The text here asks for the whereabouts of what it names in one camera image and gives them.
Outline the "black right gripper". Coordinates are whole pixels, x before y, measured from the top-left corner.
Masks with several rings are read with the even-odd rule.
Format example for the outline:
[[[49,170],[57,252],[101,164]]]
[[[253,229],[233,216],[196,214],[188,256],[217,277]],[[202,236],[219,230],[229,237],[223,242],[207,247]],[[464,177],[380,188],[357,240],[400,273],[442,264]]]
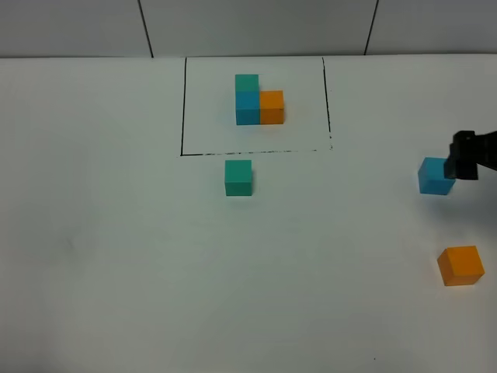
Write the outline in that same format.
[[[478,135],[474,131],[458,131],[443,166],[444,176],[452,180],[477,180],[477,164],[496,170],[496,142],[497,131]]]

